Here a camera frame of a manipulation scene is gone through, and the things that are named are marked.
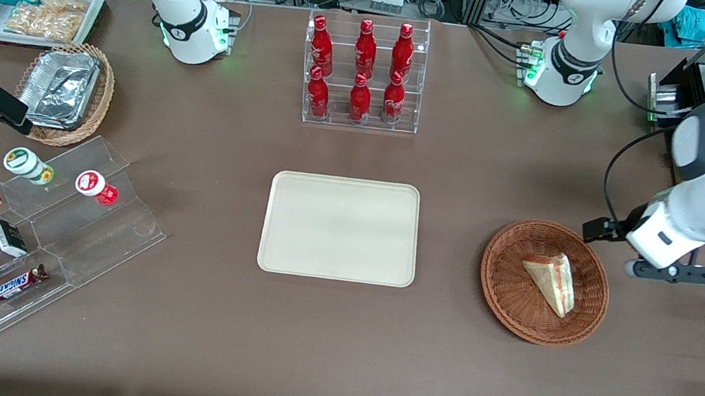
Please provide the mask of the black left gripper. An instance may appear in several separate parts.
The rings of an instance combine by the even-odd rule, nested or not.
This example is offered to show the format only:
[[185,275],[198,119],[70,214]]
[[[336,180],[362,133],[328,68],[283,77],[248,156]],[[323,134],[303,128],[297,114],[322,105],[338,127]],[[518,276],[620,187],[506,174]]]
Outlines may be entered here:
[[595,243],[596,241],[616,241],[627,242],[627,235],[632,233],[641,225],[646,204],[642,204],[632,211],[629,211],[625,220],[609,217],[607,220],[594,219],[583,223],[582,232],[584,243]]

